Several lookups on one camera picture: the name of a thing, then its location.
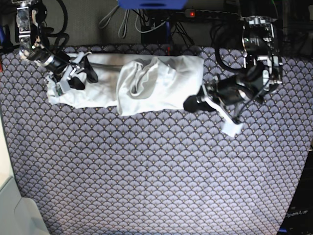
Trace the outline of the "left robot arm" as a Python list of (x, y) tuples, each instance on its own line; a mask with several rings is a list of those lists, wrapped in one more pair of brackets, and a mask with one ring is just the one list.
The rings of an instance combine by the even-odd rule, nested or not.
[[(225, 79), (218, 77), (215, 81), (206, 83), (197, 95), (189, 96), (185, 100), (185, 111), (213, 112), (231, 105), (247, 106), (252, 101), (261, 104), (266, 95), (276, 91), (282, 84), (282, 61), (273, 20), (263, 16), (244, 17), (242, 27), (239, 33), (231, 30), (222, 34), (214, 45), (217, 63), (233, 75)], [(220, 54), (222, 44), (235, 35), (241, 37), (245, 52), (243, 68), (227, 65)], [(217, 105), (217, 108), (208, 104), (205, 97)]]

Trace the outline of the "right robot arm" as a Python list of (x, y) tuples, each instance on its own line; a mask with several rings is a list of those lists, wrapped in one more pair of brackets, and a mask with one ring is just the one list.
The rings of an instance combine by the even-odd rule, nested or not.
[(61, 0), (58, 3), (63, 11), (64, 22), (58, 33), (54, 33), (51, 27), (45, 25), (47, 8), (41, 0), (14, 0), (12, 3), (17, 7), (20, 58), (35, 62), (49, 71), (47, 79), (57, 94), (64, 94), (71, 89), (84, 90), (85, 83), (78, 77), (81, 73), (86, 75), (87, 82), (98, 82), (98, 76), (88, 60), (87, 53), (80, 52), (75, 57), (70, 57), (63, 51), (69, 41), (69, 35), (65, 32), (68, 13)]

